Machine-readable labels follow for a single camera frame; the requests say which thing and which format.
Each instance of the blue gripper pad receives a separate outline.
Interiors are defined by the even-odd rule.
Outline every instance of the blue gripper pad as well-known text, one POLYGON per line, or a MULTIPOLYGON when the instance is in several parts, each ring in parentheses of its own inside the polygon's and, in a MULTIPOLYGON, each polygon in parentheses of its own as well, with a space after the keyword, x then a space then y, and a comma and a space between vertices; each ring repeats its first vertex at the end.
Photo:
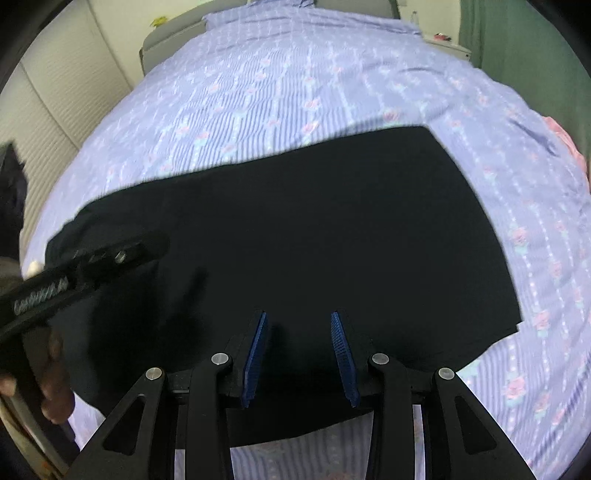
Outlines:
POLYGON ((352 407, 357 407, 361 396, 357 390, 355 363, 353 363, 351 349, 347 343, 343 324, 337 312, 333 312, 330 318, 330 337, 332 338, 336 363, 339 366, 340 380, 343 383, 345 397, 351 402, 352 407))
POLYGON ((247 408, 250 401, 255 398, 256 385, 261 374, 262 358, 265 353, 267 331, 267 314, 263 312, 244 367, 244 388, 242 389, 241 397, 241 403, 244 408, 247 408))

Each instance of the yellow object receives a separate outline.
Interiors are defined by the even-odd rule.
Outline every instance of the yellow object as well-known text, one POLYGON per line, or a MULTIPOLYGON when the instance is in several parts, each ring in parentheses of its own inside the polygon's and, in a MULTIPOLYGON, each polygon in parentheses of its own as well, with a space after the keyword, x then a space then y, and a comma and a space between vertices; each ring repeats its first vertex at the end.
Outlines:
POLYGON ((164 25, 167 21, 168 17, 154 18, 154 21, 150 24, 150 27, 159 27, 160 25, 164 25))

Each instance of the blue floral bedsheet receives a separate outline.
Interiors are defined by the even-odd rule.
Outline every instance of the blue floral bedsheet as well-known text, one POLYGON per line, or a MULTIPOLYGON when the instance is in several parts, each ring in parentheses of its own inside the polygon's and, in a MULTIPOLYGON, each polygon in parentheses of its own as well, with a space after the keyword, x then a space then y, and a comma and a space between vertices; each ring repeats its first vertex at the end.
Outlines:
MULTIPOLYGON (((82 206, 123 187, 427 125, 484 205, 524 319, 460 376, 537 478, 557 479, 591 432, 591 199, 566 148, 514 91, 402 21, 284 1, 208 20, 210 31, 156 67, 85 142, 47 201, 25 266, 43 260, 82 206)), ((79 429, 85 408, 74 414, 79 429)), ((236 478, 364 478, 370 432, 371 416, 235 449, 236 478)), ((418 478, 422 455, 417 432, 418 478)))

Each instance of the white shelf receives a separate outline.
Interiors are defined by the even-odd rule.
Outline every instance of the white shelf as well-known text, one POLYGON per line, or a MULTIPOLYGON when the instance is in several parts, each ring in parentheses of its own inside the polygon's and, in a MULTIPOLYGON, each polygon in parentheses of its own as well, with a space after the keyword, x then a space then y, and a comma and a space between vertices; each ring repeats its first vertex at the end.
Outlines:
POLYGON ((467 48, 464 48, 451 41, 435 40, 435 38, 433 38, 433 34, 424 33, 423 39, 425 40, 425 42, 429 43, 430 45, 433 45, 436 49, 440 51, 443 51, 458 59, 470 61, 472 52, 467 48))

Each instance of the pink cloth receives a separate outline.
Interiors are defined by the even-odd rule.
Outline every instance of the pink cloth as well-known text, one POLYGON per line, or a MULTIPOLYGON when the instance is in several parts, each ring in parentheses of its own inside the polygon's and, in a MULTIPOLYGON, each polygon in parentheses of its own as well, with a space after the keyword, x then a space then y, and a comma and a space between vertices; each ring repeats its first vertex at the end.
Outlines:
POLYGON ((548 127, 558 136, 559 139, 562 140, 562 143, 565 144, 566 147, 569 149, 570 154, 577 161, 577 165, 581 167, 581 170, 584 171, 585 176, 589 178, 587 172, 587 162, 585 161, 585 157, 579 150, 577 150, 577 147, 575 146, 573 139, 570 138, 570 135, 551 116, 545 116, 543 118, 546 122, 546 125, 548 125, 548 127))

